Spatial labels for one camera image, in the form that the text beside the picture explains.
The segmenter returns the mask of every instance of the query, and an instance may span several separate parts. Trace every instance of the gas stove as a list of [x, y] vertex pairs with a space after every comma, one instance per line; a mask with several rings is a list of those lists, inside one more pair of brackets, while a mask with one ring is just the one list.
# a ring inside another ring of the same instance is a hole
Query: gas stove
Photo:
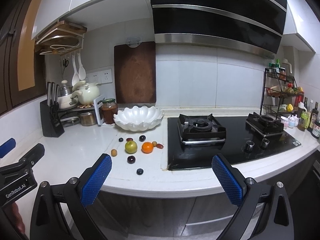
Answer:
[[260, 126], [263, 118], [259, 122], [255, 113], [248, 117], [211, 114], [168, 118], [168, 169], [210, 168], [217, 153], [222, 153], [230, 164], [243, 163], [301, 145], [283, 131], [281, 123], [266, 119], [268, 124], [263, 128]]

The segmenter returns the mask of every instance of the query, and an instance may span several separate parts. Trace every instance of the kitchen counter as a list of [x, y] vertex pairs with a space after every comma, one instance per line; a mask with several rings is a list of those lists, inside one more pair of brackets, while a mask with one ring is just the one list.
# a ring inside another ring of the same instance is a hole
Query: kitchen counter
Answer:
[[[33, 167], [38, 184], [47, 180], [51, 185], [64, 184], [71, 177], [79, 177], [82, 172], [91, 167], [102, 153], [111, 155], [111, 149], [116, 149], [118, 155], [112, 157], [112, 170], [101, 190], [111, 193], [149, 197], [149, 198], [185, 198], [202, 195], [212, 195], [223, 192], [223, 189], [212, 169], [168, 171], [167, 168], [167, 118], [186, 115], [209, 114], [215, 116], [246, 116], [256, 109], [199, 109], [165, 111], [165, 117], [156, 128], [146, 132], [128, 132], [118, 126], [97, 125], [84, 127], [80, 124], [66, 127], [65, 133], [59, 138], [46, 138], [36, 131], [30, 134], [22, 143], [2, 159], [1, 166], [16, 162], [27, 150], [36, 143], [44, 145], [44, 157]], [[292, 150], [272, 155], [263, 159], [233, 165], [245, 177], [253, 177], [258, 182], [281, 173], [310, 156], [319, 146], [317, 140], [308, 131], [297, 128], [287, 128], [286, 131], [301, 142], [301, 146]], [[142, 142], [139, 136], [144, 134], [146, 141], [157, 141], [164, 145], [163, 149], [155, 148], [151, 154], [141, 152]], [[124, 151], [125, 140], [132, 137], [138, 144], [134, 154], [136, 162], [127, 163]], [[143, 175], [137, 175], [136, 170], [142, 168]], [[30, 216], [37, 190], [33, 190], [18, 200], [19, 203], [29, 202], [20, 208], [23, 217]]]

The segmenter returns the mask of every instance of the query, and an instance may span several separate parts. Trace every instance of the knife block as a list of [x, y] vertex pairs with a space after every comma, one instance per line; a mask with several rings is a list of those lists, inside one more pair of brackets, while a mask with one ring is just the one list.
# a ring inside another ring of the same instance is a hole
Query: knife block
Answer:
[[59, 104], [47, 105], [47, 100], [40, 102], [42, 133], [45, 137], [59, 137], [64, 128], [58, 116]]

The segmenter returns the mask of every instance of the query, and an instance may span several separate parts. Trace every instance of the scissors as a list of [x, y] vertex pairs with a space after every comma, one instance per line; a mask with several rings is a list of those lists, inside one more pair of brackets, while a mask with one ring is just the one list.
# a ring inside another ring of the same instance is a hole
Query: scissors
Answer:
[[66, 67], [69, 65], [69, 60], [63, 59], [62, 64], [63, 64], [63, 72], [62, 72], [62, 75], [63, 75]]

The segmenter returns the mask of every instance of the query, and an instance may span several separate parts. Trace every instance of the orange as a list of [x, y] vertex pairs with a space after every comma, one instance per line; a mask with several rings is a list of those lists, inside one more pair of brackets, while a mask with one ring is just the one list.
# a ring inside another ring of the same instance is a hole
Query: orange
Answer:
[[151, 153], [153, 151], [153, 145], [150, 142], [145, 142], [144, 144], [142, 144], [141, 150], [144, 153]]

